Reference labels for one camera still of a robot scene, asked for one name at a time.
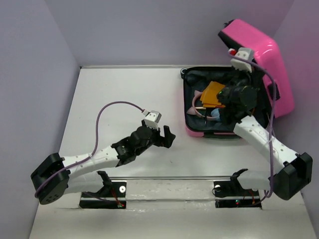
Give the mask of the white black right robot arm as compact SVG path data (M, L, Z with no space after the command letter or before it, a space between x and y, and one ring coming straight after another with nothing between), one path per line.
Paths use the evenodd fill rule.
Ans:
M306 152L299 154L286 147L273 135L275 94L267 96L263 74L233 71L223 76L222 90L217 99L221 121L246 140L269 163L267 171L248 168L234 172L221 194L241 195L246 190L263 190L266 196L275 194L289 200L311 182L313 159Z

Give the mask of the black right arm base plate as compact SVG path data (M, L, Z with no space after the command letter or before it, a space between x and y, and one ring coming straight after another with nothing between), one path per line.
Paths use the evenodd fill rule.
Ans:
M258 191L233 188L231 181L214 181L212 194L216 208L262 208Z

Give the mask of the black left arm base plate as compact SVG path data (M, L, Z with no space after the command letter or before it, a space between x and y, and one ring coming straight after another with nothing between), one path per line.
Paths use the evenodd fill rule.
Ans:
M126 209L126 191L126 180L113 180L112 188L102 188L96 193L82 192L79 207L82 209Z

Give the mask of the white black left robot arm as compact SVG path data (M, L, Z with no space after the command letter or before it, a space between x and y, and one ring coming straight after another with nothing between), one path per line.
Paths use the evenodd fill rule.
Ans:
M112 181L104 171L133 162L151 146L170 148L176 136L167 125L161 129L138 127L130 136L92 153L61 157L50 154L31 174L35 197L47 205L63 195L87 192L93 197L104 197L112 190Z

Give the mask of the pink blue cat-ear headphones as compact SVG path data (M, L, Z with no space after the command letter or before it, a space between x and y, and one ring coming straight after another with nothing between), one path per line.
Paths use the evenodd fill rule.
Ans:
M206 119L207 121L221 122L219 108L208 108L208 110L210 110L210 113L207 114L204 113L204 111L207 110L207 108L195 105L196 101L200 99L201 96L202 92L197 90L194 91L194 97L191 101L191 107L186 111L186 114L191 116L197 116L199 118Z

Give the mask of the pink suitcase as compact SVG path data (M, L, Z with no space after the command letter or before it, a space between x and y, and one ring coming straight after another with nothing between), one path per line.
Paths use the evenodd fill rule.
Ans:
M225 23L218 36L230 54L247 48L253 65L183 68L185 129L192 137L235 138L235 124L253 116L267 127L295 107L280 49L274 39L241 19Z

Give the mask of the orange cartoon mouse cloth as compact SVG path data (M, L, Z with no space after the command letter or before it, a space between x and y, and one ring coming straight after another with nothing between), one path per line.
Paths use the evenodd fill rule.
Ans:
M217 95L224 87L225 85L218 82L210 82L200 97L203 106L205 108L224 108L225 106L217 98Z

